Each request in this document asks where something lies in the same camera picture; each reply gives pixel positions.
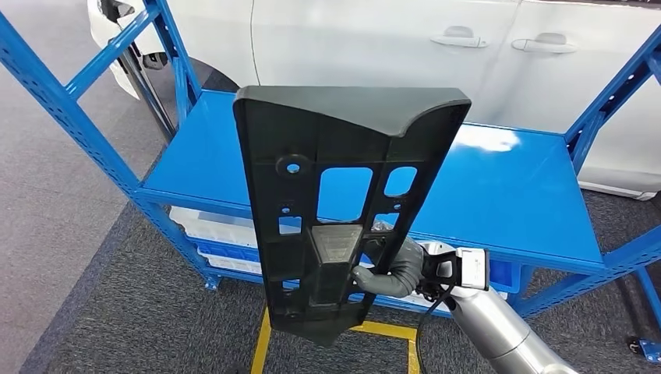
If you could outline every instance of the blue shelf surface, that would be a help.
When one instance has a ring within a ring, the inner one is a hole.
[[[250,217],[233,100],[233,93],[204,90],[136,193]],[[345,206],[362,202],[353,201],[351,179],[336,183],[335,199],[345,203],[331,204],[330,214],[343,217]],[[561,134],[464,124],[411,236],[487,248],[503,261],[575,273],[604,269]]]

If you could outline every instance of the blue metal post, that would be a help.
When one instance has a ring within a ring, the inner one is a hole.
[[[179,125],[185,120],[190,109],[190,100],[186,91],[187,78],[184,65],[180,57],[172,60],[172,70],[175,71],[175,96],[177,100],[177,114],[179,115]]]
[[[577,157],[578,162],[574,163],[576,174],[583,165],[583,160],[594,141],[596,132],[652,75],[652,71],[657,74],[660,52],[661,26],[658,26],[564,134],[572,159],[576,155],[582,155],[582,157]]]
[[[192,105],[195,105],[202,93],[202,87],[197,81],[193,65],[191,65],[188,52],[184,48],[182,37],[179,35],[168,2],[166,0],[144,0],[144,3],[145,6],[157,5],[161,11],[161,14],[154,20],[154,27],[161,39],[168,59],[174,61],[175,58],[179,58],[180,63],[183,65],[186,76],[188,77],[186,83],[188,85],[189,100]]]
[[[109,41],[108,45],[71,79],[71,82],[66,85],[65,90],[71,95],[73,100],[78,100],[90,88],[92,83],[140,35],[145,27],[154,21],[158,14],[157,6],[147,6],[117,37]]]
[[[530,285],[530,280],[532,280],[532,275],[535,272],[535,267],[530,266],[530,265],[522,265],[521,266],[521,283],[520,283],[520,288],[518,293],[516,294],[509,294],[507,296],[507,302],[512,305],[514,309],[517,308],[517,305],[521,300],[523,300],[523,297],[525,296],[525,292],[528,290],[528,286]]]
[[[123,30],[117,40],[125,40],[131,30]],[[5,16],[0,12],[0,61],[44,107],[48,114],[78,143],[103,172],[131,199],[149,221],[170,241],[193,267],[215,288],[218,276],[207,271],[206,260],[197,254],[163,208],[135,194],[140,181],[129,166],[94,126],[76,99],[60,85],[44,63],[34,54]]]
[[[629,274],[641,266],[661,259],[661,226],[657,226],[638,238],[628,242],[603,257],[607,270],[593,275],[574,274],[565,277],[553,286],[522,300],[517,307],[524,317],[533,316],[554,305],[560,304],[606,283]],[[656,293],[652,304],[658,302]]]

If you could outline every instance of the car body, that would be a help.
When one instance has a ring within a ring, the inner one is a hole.
[[[105,46],[117,19],[88,0]],[[532,0],[170,0],[191,58],[238,86],[453,86],[469,122],[564,132],[661,23],[658,4]],[[152,26],[136,39],[162,52]],[[136,96],[119,65],[122,88]],[[647,82],[599,132],[581,186],[649,199],[661,190],[659,93]]]

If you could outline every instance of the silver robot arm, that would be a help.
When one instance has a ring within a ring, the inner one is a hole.
[[[499,373],[576,373],[493,289],[455,287],[447,302],[454,321]]]
[[[354,268],[353,274],[365,291],[402,297],[415,289],[429,301],[437,300],[450,284],[454,285],[444,302],[454,321],[498,373],[576,373],[489,289],[488,263],[483,249],[455,249],[439,242],[418,244],[407,238],[389,275],[374,275],[361,266]]]

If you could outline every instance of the carpet floor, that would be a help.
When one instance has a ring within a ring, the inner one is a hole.
[[[584,192],[604,252],[661,224],[661,211]],[[661,284],[658,264],[649,266]],[[562,274],[537,270],[531,289]],[[135,208],[127,206],[22,372],[249,372],[264,310],[261,286],[201,279]],[[374,307],[368,320],[415,327],[419,314]],[[626,337],[661,340],[638,281],[627,276],[529,321],[579,372],[661,372],[633,355]],[[429,372],[491,372],[449,319],[422,337]],[[349,331],[332,348],[274,331],[264,371],[407,372],[406,340]]]

